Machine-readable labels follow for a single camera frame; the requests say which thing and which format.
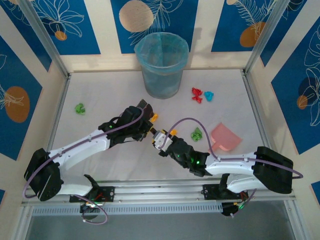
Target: green crumpled paper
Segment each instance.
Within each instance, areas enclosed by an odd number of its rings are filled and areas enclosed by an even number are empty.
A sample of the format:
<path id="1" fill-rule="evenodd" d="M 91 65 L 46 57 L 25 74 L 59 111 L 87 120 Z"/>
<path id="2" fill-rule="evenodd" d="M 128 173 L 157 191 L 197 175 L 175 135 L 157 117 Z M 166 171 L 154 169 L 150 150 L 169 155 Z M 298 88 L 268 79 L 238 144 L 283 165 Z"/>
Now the green crumpled paper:
<path id="1" fill-rule="evenodd" d="M 200 139 L 202 139 L 202 132 L 198 127 L 194 130 L 193 133 L 191 133 L 191 138 L 195 142 L 198 142 Z"/>
<path id="2" fill-rule="evenodd" d="M 77 114 L 85 115 L 86 113 L 85 105 L 81 102 L 77 104 L 74 109 Z"/>

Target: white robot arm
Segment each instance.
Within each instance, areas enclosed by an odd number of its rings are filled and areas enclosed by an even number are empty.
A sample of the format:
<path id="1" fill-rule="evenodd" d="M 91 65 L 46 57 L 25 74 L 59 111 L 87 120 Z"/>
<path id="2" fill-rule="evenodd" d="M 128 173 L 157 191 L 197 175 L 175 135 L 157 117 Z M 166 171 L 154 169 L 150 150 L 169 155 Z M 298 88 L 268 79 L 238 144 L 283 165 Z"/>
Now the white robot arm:
<path id="1" fill-rule="evenodd" d="M 182 138 L 170 134 L 166 138 L 165 130 L 153 134 L 153 146 L 160 150 L 159 155 L 170 156 L 199 177 L 222 174 L 220 185 L 232 193 L 252 189 L 280 194 L 292 191 L 293 162 L 267 147 L 260 146 L 248 154 L 213 156 L 195 151 Z"/>
<path id="2" fill-rule="evenodd" d="M 151 132 L 153 146 L 160 151 L 159 155 L 170 156 L 199 177 L 222 174 L 220 185 L 225 186 L 223 191 L 237 194 L 244 190 L 267 188 L 281 194 L 291 193 L 293 172 L 289 170 L 292 170 L 293 162 L 290 159 L 267 147 L 258 147 L 256 152 L 249 154 L 230 156 L 195 151 L 182 138 L 166 137 L 166 131 L 156 131 L 150 122 L 153 115 L 152 107 L 142 100 L 137 107 L 126 108 L 121 116 L 103 123 L 97 130 L 70 145 L 51 152 L 41 148 L 33 154 L 24 178 L 40 201 L 62 194 L 95 197 L 99 194 L 99 186 L 93 178 L 89 175 L 68 175 L 68 170 L 98 152 L 123 143 L 127 138 L 142 141 Z"/>

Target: blue wallpaper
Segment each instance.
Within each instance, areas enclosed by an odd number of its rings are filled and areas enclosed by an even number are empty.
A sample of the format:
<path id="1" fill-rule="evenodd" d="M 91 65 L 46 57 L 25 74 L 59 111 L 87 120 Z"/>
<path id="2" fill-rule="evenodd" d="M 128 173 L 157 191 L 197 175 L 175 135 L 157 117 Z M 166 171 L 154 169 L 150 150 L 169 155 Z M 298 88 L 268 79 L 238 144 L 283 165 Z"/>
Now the blue wallpaper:
<path id="1" fill-rule="evenodd" d="M 211 51 L 251 51 L 275 2 L 274 0 L 225 0 Z"/>
<path id="2" fill-rule="evenodd" d="M 122 54 L 133 54 L 144 36 L 154 32 L 177 34 L 191 48 L 198 0 L 111 0 Z"/>
<path id="3" fill-rule="evenodd" d="M 17 160 L 42 86 L 0 37 L 0 153 Z"/>
<path id="4" fill-rule="evenodd" d="M 36 33 L 31 28 L 28 20 L 17 4 L 13 4 L 9 0 L 0 0 L 0 5 L 6 12 L 8 17 L 11 19 L 15 27 L 21 33 L 26 43 L 30 46 L 34 54 L 37 56 L 39 61 L 42 63 L 46 71 L 49 70 L 51 65 L 51 58 L 45 50 L 44 46 L 38 39 Z"/>
<path id="5" fill-rule="evenodd" d="M 100 54 L 84 0 L 31 3 L 61 55 Z"/>
<path id="6" fill-rule="evenodd" d="M 288 4 L 286 10 L 282 15 L 282 18 L 276 25 L 269 41 L 267 42 L 260 55 L 264 66 L 266 66 L 269 62 L 270 58 L 276 51 L 277 47 L 285 37 L 286 33 L 288 32 L 289 28 L 295 21 L 296 17 L 300 13 L 302 7 L 306 2 L 307 0 L 291 0 Z"/>
<path id="7" fill-rule="evenodd" d="M 320 18 L 272 80 L 299 154 L 320 143 Z"/>
<path id="8" fill-rule="evenodd" d="M 0 205 L 1 205 L 1 203 L 2 203 L 2 199 L 3 199 L 4 196 L 5 196 L 5 192 L 6 192 L 6 191 L 0 189 Z"/>
<path id="9" fill-rule="evenodd" d="M 314 191 L 315 197 L 318 200 L 318 203 L 320 204 L 320 181 L 312 183 L 311 186 Z"/>

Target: white mat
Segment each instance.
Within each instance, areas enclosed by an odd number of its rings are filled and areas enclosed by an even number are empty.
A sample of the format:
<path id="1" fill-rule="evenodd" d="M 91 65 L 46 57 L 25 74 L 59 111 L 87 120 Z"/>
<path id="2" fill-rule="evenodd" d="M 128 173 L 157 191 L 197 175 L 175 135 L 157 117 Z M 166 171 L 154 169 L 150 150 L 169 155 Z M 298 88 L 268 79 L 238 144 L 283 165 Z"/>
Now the white mat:
<path id="1" fill-rule="evenodd" d="M 212 102 L 203 97 L 202 104 L 192 98 L 192 87 L 214 92 Z M 145 90 L 142 73 L 90 72 L 72 74 L 53 149 L 63 147 L 93 132 L 104 122 L 119 116 L 128 106 L 141 99 L 151 104 L 159 115 L 157 130 L 169 128 L 185 117 L 201 121 L 210 132 L 220 122 L 239 137 L 242 143 L 233 151 L 217 154 L 243 154 L 262 146 L 255 117 L 239 70 L 186 70 L 179 92 L 170 99 L 160 100 Z M 75 106 L 84 103 L 85 115 L 75 113 Z M 205 137 L 194 142 L 190 134 L 197 124 L 185 121 L 176 127 L 178 136 L 197 151 L 208 151 Z M 162 180 L 197 178 L 170 157 L 161 157 L 153 148 L 149 134 L 142 142 L 114 146 L 84 160 L 70 174 L 90 174 L 95 180 Z"/>

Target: trash bin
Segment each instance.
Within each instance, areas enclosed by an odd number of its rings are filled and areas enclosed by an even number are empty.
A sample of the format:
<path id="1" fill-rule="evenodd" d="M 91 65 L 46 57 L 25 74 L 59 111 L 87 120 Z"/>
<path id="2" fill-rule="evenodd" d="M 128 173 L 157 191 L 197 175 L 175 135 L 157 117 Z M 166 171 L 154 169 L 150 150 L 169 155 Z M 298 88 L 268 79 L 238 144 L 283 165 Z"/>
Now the trash bin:
<path id="1" fill-rule="evenodd" d="M 189 47 L 182 37 L 169 32 L 155 32 L 142 38 L 134 47 L 142 67 L 143 81 L 149 95 L 168 99 L 180 87 Z"/>

